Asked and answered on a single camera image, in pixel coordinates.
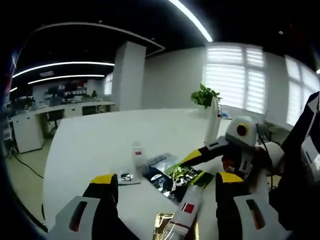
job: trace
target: desk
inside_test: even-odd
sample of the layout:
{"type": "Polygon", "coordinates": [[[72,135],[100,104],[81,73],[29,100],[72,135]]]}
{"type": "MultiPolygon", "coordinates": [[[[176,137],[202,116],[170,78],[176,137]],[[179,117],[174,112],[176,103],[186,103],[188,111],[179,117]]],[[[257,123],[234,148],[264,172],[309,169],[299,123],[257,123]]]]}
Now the desk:
{"type": "MultiPolygon", "coordinates": [[[[90,181],[132,161],[132,144],[139,141],[147,158],[169,152],[181,160],[203,146],[208,119],[195,109],[134,110],[64,119],[47,157],[43,181],[44,214],[48,229],[56,214],[90,181]]],[[[221,120],[218,136],[230,120],[221,120]]],[[[198,166],[209,173],[223,171],[220,159],[198,166]]],[[[215,181],[204,191],[198,215],[200,239],[218,239],[215,181]]],[[[141,240],[151,240],[156,214],[174,213],[177,206],[146,179],[119,186],[121,220],[141,240]]]]}
{"type": "Polygon", "coordinates": [[[52,107],[39,108],[34,111],[24,112],[13,116],[10,121],[13,123],[15,140],[20,153],[41,149],[44,143],[41,116],[53,111],[64,110],[65,118],[82,116],[82,107],[90,106],[111,106],[110,101],[79,102],[52,107]]]}

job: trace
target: window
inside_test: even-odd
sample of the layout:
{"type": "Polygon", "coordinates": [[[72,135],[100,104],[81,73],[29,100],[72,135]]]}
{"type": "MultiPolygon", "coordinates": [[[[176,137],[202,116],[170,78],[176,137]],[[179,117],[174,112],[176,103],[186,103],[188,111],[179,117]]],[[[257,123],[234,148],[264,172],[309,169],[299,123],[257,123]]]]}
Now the window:
{"type": "Polygon", "coordinates": [[[220,92],[220,104],[263,114],[265,59],[260,48],[217,45],[207,48],[202,84],[220,92]]]}
{"type": "Polygon", "coordinates": [[[111,95],[112,92],[112,80],[114,77],[114,73],[110,73],[105,77],[104,82],[104,95],[111,95]]]}
{"type": "Polygon", "coordinates": [[[289,76],[289,98],[286,123],[294,126],[311,94],[320,90],[317,74],[302,63],[285,56],[289,76]]]}

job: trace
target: gold foil packet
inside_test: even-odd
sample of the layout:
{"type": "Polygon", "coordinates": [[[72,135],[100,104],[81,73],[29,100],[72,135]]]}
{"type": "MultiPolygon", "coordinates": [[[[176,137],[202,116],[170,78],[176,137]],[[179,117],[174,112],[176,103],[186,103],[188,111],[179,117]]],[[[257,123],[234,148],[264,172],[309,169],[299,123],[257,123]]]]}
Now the gold foil packet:
{"type": "MultiPolygon", "coordinates": [[[[153,240],[163,240],[165,235],[165,228],[174,217],[174,213],[160,213],[158,212],[155,216],[153,240]]],[[[199,229],[198,222],[195,220],[184,238],[185,240],[199,240],[199,229]]]]}

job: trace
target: white bottle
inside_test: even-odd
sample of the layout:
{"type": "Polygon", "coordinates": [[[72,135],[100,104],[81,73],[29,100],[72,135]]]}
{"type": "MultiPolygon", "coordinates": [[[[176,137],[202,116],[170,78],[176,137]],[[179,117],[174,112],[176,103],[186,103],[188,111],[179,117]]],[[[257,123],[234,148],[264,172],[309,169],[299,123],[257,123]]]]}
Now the white bottle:
{"type": "Polygon", "coordinates": [[[149,172],[148,160],[144,149],[140,147],[140,142],[136,141],[132,144],[132,159],[135,168],[140,175],[144,175],[149,172]]]}

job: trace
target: red label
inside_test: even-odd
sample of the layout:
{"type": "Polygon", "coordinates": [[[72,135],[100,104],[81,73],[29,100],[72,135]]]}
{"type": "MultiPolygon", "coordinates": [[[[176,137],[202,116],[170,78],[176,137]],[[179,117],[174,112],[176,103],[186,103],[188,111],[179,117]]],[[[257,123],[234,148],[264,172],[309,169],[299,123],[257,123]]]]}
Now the red label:
{"type": "Polygon", "coordinates": [[[188,214],[192,214],[192,211],[194,210],[195,205],[189,204],[189,203],[185,203],[183,205],[182,211],[186,212],[188,214]]]}

